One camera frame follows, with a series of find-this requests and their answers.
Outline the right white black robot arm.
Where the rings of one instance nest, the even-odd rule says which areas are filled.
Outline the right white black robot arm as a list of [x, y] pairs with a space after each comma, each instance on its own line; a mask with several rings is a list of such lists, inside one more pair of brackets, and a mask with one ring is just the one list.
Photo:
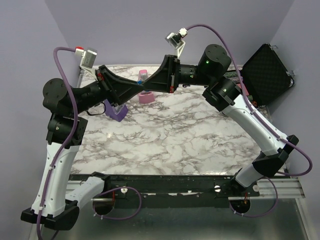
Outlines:
[[163, 93], [173, 93], [178, 85], [204, 86], [205, 100], [253, 138], [260, 147], [260, 154], [240, 169], [230, 183], [230, 191], [241, 196], [253, 182], [278, 173], [299, 139], [276, 129], [253, 105], [246, 103], [242, 89], [224, 76], [231, 61], [218, 44], [205, 48], [198, 65], [181, 64], [176, 55], [166, 55], [159, 69], [141, 84], [145, 91]]

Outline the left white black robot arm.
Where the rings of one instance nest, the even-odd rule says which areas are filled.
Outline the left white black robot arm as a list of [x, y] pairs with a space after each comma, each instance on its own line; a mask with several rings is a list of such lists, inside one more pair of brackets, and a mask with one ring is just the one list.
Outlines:
[[108, 101], [123, 104], [143, 91], [142, 84], [122, 78], [99, 67], [95, 81], [73, 88], [65, 76], [50, 79], [43, 87], [43, 106], [50, 110], [47, 126], [46, 163], [32, 206], [21, 213], [21, 220], [55, 231], [68, 231], [76, 223], [81, 208], [93, 197], [107, 197], [108, 177], [95, 172], [79, 188], [67, 193], [67, 183], [87, 127], [79, 114]]

